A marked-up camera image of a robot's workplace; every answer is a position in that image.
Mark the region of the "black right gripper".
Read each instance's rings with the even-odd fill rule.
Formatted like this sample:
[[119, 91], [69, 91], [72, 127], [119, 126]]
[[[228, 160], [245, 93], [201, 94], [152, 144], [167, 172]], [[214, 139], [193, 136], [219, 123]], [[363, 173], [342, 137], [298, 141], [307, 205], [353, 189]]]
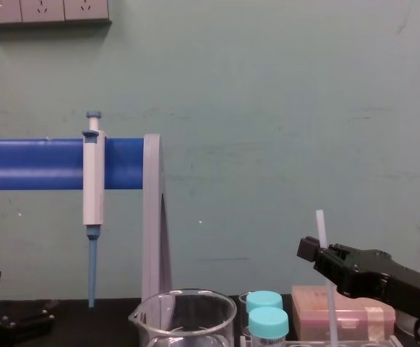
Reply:
[[307, 236], [299, 242], [297, 256], [352, 299], [369, 298], [420, 319], [420, 272], [398, 264], [383, 251], [356, 250], [342, 244], [321, 247]]

